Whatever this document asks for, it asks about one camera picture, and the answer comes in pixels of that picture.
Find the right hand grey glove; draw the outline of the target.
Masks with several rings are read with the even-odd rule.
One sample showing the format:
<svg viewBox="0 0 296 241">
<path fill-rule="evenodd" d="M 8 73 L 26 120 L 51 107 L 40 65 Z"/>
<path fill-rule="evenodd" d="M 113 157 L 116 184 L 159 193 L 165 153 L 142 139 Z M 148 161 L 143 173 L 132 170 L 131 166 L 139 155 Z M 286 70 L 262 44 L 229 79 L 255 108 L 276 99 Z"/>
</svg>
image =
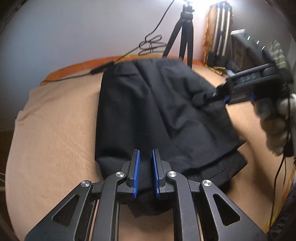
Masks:
<svg viewBox="0 0 296 241">
<path fill-rule="evenodd" d="M 267 148 L 276 155 L 283 154 L 284 146 L 290 140 L 288 124 L 295 121 L 295 94 L 275 102 L 270 97 L 262 98 L 252 104 L 266 134 Z"/>
</svg>

